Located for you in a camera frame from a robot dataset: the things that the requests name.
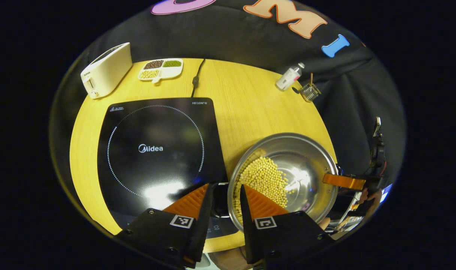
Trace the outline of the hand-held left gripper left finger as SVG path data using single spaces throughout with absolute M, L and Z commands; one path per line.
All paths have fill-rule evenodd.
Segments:
M 216 184 L 201 186 L 164 210 L 149 208 L 115 241 L 171 269 L 195 268 L 202 260 Z

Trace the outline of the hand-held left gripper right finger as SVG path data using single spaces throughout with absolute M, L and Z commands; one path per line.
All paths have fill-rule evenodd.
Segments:
M 246 185 L 240 200 L 248 264 L 301 265 L 335 244 L 303 211 L 288 212 Z

